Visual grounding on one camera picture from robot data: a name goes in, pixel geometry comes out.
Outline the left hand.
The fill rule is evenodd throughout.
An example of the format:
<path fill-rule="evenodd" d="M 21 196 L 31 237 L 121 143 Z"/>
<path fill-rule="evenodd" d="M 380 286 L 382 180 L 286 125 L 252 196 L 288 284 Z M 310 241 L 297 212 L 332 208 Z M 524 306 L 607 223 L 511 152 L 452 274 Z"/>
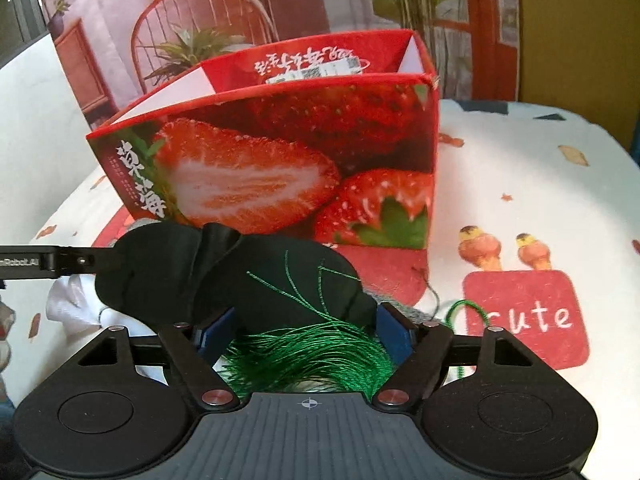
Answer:
<path fill-rule="evenodd" d="M 3 301 L 0 302 L 0 401 L 2 411 L 12 411 L 14 404 L 6 391 L 6 381 L 3 373 L 11 362 L 11 346 L 8 341 L 9 333 L 15 322 L 15 312 Z"/>

